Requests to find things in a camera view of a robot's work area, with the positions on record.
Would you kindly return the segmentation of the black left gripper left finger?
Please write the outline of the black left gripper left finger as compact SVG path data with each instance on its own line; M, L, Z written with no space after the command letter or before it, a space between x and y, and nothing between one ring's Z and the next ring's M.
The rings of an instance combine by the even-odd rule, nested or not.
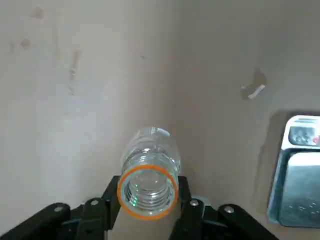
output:
M113 176L104 193L72 209L68 204L50 204L0 236L2 240L106 240L120 204Z

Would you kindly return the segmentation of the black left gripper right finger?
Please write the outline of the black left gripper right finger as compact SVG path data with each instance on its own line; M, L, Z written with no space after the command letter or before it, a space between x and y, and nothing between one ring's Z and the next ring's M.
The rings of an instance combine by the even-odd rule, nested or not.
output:
M221 205L217 210L200 197L192 197L188 179L179 176L180 217L171 240L276 240L277 237L243 208Z

